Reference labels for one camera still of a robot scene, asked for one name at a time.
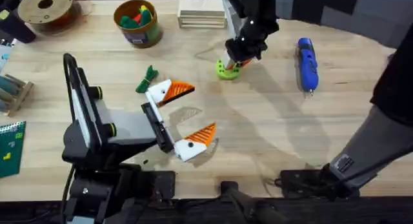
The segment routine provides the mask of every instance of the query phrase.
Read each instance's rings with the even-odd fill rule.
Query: wooden table
[[[146,68],[165,79],[186,81],[196,91],[161,109],[174,137],[216,121],[219,141],[182,163],[158,147],[129,160],[147,170],[175,170],[177,198],[211,198],[223,180],[236,180],[253,196],[280,197],[268,183],[280,170],[320,167],[345,146],[371,106],[372,89],[385,67],[388,49],[361,36],[295,21],[280,21],[261,61],[234,81],[221,81],[214,64],[224,50],[226,30],[179,29],[177,0],[151,1],[165,31],[152,48],[131,47],[113,22],[123,1],[92,1],[93,12],[74,28],[39,36],[12,50],[4,73],[35,83],[32,98],[16,117],[27,121],[21,171],[0,179],[0,200],[61,199],[70,165],[61,159],[70,124],[63,54],[70,52],[91,85],[101,85],[108,107],[141,112],[146,101],[135,87]],[[318,89],[305,98],[297,88],[294,47],[310,37],[317,52]],[[387,167],[362,189],[364,196],[413,195],[413,157]]]

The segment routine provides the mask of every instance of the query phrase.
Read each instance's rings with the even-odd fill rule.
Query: yellow label
[[[0,12],[0,19],[4,20],[8,17],[9,12],[7,10],[3,10]]]
[[[15,135],[15,138],[16,139],[19,139],[19,138],[22,138],[23,137],[23,133],[17,133],[16,135]]]
[[[12,153],[8,152],[6,156],[3,157],[3,160],[8,160],[12,157]]]

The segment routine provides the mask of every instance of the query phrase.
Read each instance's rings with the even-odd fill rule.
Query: orange triangular piece
[[[208,146],[211,143],[212,138],[214,137],[215,129],[216,124],[212,123],[211,125],[201,130],[198,130],[197,132],[185,137],[184,139],[195,141],[198,143],[204,143],[206,146]]]
[[[195,87],[188,83],[180,81],[171,82],[172,84],[170,85],[168,92],[166,92],[165,97],[161,102],[158,103],[158,105],[164,105],[170,101],[180,98],[183,95],[187,95],[188,93],[193,92],[195,90]]]

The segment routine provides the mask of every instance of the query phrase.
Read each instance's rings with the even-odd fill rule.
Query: black mount
[[[281,188],[284,198],[336,198],[359,197],[359,190],[350,190],[344,184],[331,185],[339,179],[329,171],[330,164],[321,170],[282,170],[275,184]]]
[[[113,171],[77,170],[70,187],[65,216],[94,218],[103,223],[119,213],[129,199],[171,199],[175,194],[175,172],[144,172],[139,165],[122,164]]]
[[[264,199],[251,198],[238,190],[235,181],[221,182],[221,201],[232,202],[245,223],[254,221],[262,224],[287,224],[290,223],[286,217],[277,211],[273,204]]]

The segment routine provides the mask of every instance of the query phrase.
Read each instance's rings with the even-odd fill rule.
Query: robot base
[[[324,197],[334,201],[336,198],[360,197],[359,190],[350,191],[344,185],[327,186],[334,182],[323,176],[323,170],[282,170],[275,184],[288,199]]]
[[[217,63],[215,64],[215,73],[218,75],[220,79],[225,79],[225,80],[233,80],[239,76],[239,71],[240,67],[234,65],[232,69],[230,70],[225,70],[224,64],[222,63],[221,60],[218,60]]]

